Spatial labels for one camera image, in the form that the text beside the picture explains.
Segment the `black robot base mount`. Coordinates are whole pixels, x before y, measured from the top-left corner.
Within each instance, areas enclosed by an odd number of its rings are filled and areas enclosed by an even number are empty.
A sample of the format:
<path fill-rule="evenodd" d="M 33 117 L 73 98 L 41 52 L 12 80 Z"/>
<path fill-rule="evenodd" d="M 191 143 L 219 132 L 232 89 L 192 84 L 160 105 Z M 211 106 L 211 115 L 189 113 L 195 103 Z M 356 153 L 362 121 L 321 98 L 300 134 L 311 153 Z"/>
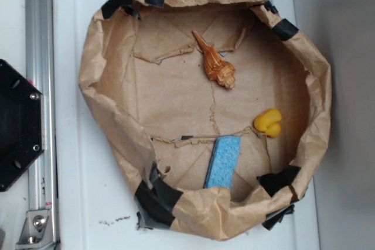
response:
<path fill-rule="evenodd" d="M 1 192 L 44 151 L 43 94 L 1 60 Z"/>

